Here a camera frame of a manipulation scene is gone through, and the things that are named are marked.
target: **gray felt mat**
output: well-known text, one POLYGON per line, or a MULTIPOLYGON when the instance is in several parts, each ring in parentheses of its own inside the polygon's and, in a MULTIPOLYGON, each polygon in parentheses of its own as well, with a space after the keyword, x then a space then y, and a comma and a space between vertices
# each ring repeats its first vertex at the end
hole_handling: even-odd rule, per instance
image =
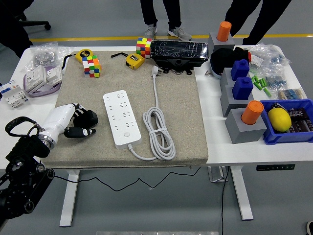
POLYGON ((50 168, 205 164, 208 149, 194 72, 192 75, 169 72, 156 79, 159 107, 164 112, 167 129, 176 147, 174 159, 147 162, 137 159, 129 149, 115 148, 103 95, 118 90, 127 92, 142 138, 142 143, 134 146, 134 150, 147 158, 153 154, 142 114, 156 105, 151 78, 154 61, 146 59, 140 68, 132 70, 125 65, 124 56, 111 58, 115 53, 118 51, 94 52, 102 65, 100 78, 85 78, 82 64, 75 57, 69 58, 56 107, 80 103, 87 110, 93 110, 99 118, 99 123, 94 127, 97 132, 85 139, 67 139, 60 135, 58 144, 51 150, 49 157, 42 159, 43 163, 50 168))

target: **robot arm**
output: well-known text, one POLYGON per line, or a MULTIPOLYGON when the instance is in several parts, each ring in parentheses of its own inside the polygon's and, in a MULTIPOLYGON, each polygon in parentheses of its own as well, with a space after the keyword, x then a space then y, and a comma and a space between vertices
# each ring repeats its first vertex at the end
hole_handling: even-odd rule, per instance
POLYGON ((46 169, 34 156, 47 157, 60 134, 82 138, 95 133, 96 130, 89 128, 97 123, 93 111, 86 111, 79 104, 68 104, 51 110, 42 127, 28 117, 18 117, 7 124, 6 132, 20 139, 6 156, 9 164, 0 177, 0 186, 10 181, 8 188, 0 190, 0 227, 7 219, 33 212, 54 178, 53 169, 46 169), (74 127, 67 127, 72 118, 74 127), (25 121, 34 124, 26 135, 11 133, 14 127, 25 121), (37 129, 37 133, 30 136, 33 129, 37 129))

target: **gray floor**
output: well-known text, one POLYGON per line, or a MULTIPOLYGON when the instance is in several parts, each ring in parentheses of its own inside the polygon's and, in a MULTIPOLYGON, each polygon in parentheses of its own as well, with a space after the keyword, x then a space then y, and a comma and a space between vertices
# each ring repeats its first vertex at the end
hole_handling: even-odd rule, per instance
MULTIPOLYGON (((183 25, 192 35, 207 35, 217 31, 231 0, 181 0, 183 25)), ((313 33, 311 0, 291 2, 269 34, 313 33)), ((257 18, 254 12, 240 30, 248 34, 257 18)), ((166 35, 167 19, 161 0, 155 0, 158 35, 166 35)), ((36 0, 25 12, 29 20, 49 20, 50 31, 41 26, 27 29, 29 37, 70 38, 142 36, 145 25, 139 1, 43 1, 36 0)), ((237 44, 242 39, 235 39, 237 44)), ((264 38, 265 44, 279 46, 291 60, 291 67, 308 98, 313 98, 311 82, 311 47, 308 38, 264 38)), ((59 42, 65 46, 133 46, 135 41, 59 42)), ((18 58, 0 47, 0 82, 11 78, 18 58)), ((224 234, 235 235, 300 235, 305 234, 307 221, 313 220, 313 185, 310 179, 313 164, 296 164, 292 171, 257 172, 255 166, 245 166, 243 176, 254 220, 241 221, 234 185, 226 184, 224 195, 224 234)), ((114 188, 142 178, 155 185, 170 171, 193 173, 184 168, 105 169, 86 170, 81 179, 97 176, 114 188)), ((57 175, 66 177, 61 170, 57 175)), ((73 224, 60 228, 66 182, 54 179, 32 214, 9 220, 1 234, 33 235, 94 235, 97 231, 219 231, 221 232, 222 184, 209 182, 207 170, 196 176, 169 176, 157 188, 150 190, 137 183, 121 192, 113 192, 96 181, 83 182, 78 187, 73 224)))

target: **lemon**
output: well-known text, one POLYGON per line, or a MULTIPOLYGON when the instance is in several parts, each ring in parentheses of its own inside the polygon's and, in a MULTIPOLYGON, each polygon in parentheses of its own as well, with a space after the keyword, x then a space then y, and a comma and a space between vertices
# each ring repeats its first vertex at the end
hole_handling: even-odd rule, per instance
POLYGON ((291 118, 288 112, 282 108, 273 108, 268 112, 268 118, 276 131, 288 131, 291 126, 291 118))

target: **shoe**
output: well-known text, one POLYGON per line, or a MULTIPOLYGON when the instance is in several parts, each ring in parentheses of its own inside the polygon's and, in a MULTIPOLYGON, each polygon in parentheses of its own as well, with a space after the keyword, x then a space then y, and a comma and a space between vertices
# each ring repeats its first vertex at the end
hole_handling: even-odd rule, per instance
POLYGON ((174 29, 168 28, 168 34, 174 37, 178 37, 182 41, 190 41, 191 35, 186 33, 182 27, 175 27, 174 29))
POLYGON ((307 223, 307 235, 313 235, 313 221, 307 223))
POLYGON ((151 38, 153 39, 155 37, 155 34, 157 33, 157 27, 154 27, 153 24, 148 25, 148 30, 145 33, 144 38, 151 38))

